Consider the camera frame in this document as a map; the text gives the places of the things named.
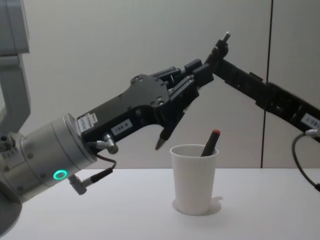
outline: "table surface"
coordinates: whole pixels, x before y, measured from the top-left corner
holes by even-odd
[[[320,169],[306,172],[320,182]],[[117,169],[82,196],[65,180],[26,202],[1,240],[320,239],[320,193],[297,169],[217,169],[211,215],[177,212],[174,195],[172,169]]]

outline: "red marker cap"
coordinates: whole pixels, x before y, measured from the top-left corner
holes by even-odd
[[[217,134],[221,134],[221,132],[218,129],[214,129],[212,132],[217,133]]]

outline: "label sticker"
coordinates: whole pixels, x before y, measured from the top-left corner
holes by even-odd
[[[313,129],[320,128],[320,120],[316,119],[314,116],[311,116],[308,113],[303,116],[301,122]]]
[[[85,116],[78,119],[80,132],[83,133],[84,131],[93,128],[94,124],[97,122],[98,119],[95,113],[87,113]]]
[[[111,128],[111,131],[112,131],[113,135],[117,136],[118,134],[124,132],[125,130],[128,130],[131,127],[132,127],[132,123],[131,123],[130,119],[127,119],[127,120],[121,122],[120,124],[114,126],[113,128]]]

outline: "black cable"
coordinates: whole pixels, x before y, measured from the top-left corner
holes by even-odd
[[[95,155],[98,159],[101,159],[101,160],[104,160],[104,161],[107,161],[109,163],[113,163],[111,169],[115,169],[115,167],[117,166],[117,161],[113,160],[113,159],[110,159],[110,158],[107,158],[105,156],[101,156],[100,154],[98,153],[93,153],[93,155]]]
[[[96,142],[87,142],[86,145],[92,149],[92,148],[96,148],[97,143]],[[100,154],[96,153],[95,151],[92,151],[92,154],[95,157],[97,157],[98,159],[101,159],[103,161],[106,161],[106,162],[113,164],[111,167],[109,167],[109,168],[107,168],[107,169],[105,169],[95,175],[92,175],[90,177],[91,182],[94,184],[94,183],[98,182],[99,180],[103,179],[104,177],[108,176],[109,174],[112,174],[114,172],[115,167],[117,166],[117,161],[110,159],[110,158],[107,158],[105,156],[101,156]]]
[[[305,171],[302,169],[299,161],[298,161],[298,157],[297,157],[297,154],[296,154],[296,144],[297,142],[303,138],[304,136],[306,136],[305,133],[301,133],[299,134],[292,142],[292,146],[291,146],[291,150],[292,150],[292,155],[293,155],[293,159],[294,159],[294,162],[297,166],[297,168],[299,169],[300,173],[304,176],[304,178],[315,188],[317,189],[319,192],[320,192],[320,183],[314,183],[308,176],[307,174],[305,173]]]

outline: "cup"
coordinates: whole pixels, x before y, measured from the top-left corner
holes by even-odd
[[[204,148],[186,144],[170,149],[176,208],[187,215],[204,215],[210,209],[219,151],[201,156]]]

